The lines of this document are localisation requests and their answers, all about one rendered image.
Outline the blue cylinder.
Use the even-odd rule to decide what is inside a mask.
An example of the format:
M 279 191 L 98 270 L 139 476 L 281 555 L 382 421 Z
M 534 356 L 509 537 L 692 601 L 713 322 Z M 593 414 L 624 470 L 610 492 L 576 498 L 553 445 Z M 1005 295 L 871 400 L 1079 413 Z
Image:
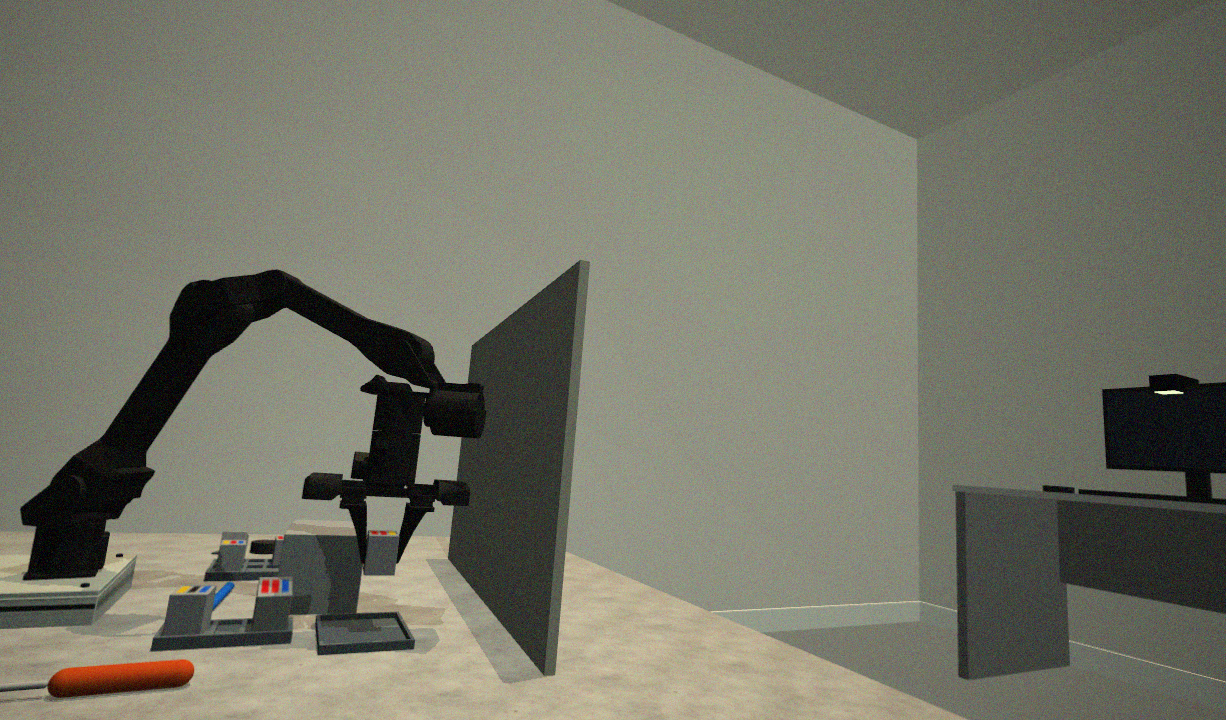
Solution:
M 223 585 L 223 588 L 221 588 L 219 591 L 215 594 L 215 602 L 212 602 L 212 610 L 215 610 L 217 603 L 219 603 L 219 601 L 226 597 L 226 594 L 232 591 L 232 588 L 234 588 L 233 581 L 226 581 L 226 585 Z

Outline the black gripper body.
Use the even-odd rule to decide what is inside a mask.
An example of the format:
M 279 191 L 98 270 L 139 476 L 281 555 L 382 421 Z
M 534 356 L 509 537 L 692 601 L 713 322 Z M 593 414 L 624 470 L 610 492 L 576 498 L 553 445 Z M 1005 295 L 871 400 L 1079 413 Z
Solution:
M 343 480 L 343 473 L 316 473 L 305 478 L 302 498 L 363 503 L 367 496 L 409 498 L 412 507 L 470 507 L 470 486 L 462 480 L 434 480 L 433 486 L 414 484 L 421 434 L 371 431 L 367 480 Z M 375 483 L 385 487 L 371 487 Z M 407 488 L 395 488 L 395 484 Z

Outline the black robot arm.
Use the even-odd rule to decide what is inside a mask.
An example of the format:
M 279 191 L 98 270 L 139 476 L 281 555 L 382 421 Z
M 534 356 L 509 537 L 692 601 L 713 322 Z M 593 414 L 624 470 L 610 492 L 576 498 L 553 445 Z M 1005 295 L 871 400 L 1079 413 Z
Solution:
M 413 393 L 408 383 L 386 381 L 383 375 L 363 384 L 362 393 L 378 395 L 374 431 L 421 434 L 424 421 L 433 435 L 481 438 L 484 386 L 444 381 L 433 345 L 417 334 L 374 323 L 281 270 L 194 281 L 180 289 L 170 309 L 168 342 L 104 435 L 56 471 L 40 496 L 20 507 L 20 521 L 36 527 L 23 581 L 96 576 L 104 568 L 110 536 L 105 520 L 119 518 L 153 477 L 153 469 L 146 469 L 148 446 L 194 378 L 249 324 L 284 307 L 338 334 L 386 374 L 430 389 Z

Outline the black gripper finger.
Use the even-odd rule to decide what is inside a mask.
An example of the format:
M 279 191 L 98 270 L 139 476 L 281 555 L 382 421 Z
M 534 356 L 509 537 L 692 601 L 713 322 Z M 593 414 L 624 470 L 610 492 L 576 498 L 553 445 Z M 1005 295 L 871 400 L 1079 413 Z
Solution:
M 398 561 L 401 561 L 406 546 L 408 545 L 409 538 L 414 532 L 414 529 L 418 527 L 418 523 L 421 523 L 422 518 L 424 518 L 425 511 L 434 511 L 434 510 L 435 510 L 434 507 L 412 507 L 411 503 L 406 503 L 406 511 L 402 521 L 401 534 L 398 534 L 401 538 L 398 538 L 398 553 L 395 564 L 398 564 Z
M 342 503 L 340 500 L 340 509 L 348 509 L 351 511 L 351 518 L 354 524 L 356 536 L 358 546 L 360 546 L 360 562 L 367 559 L 367 500 L 363 503 Z

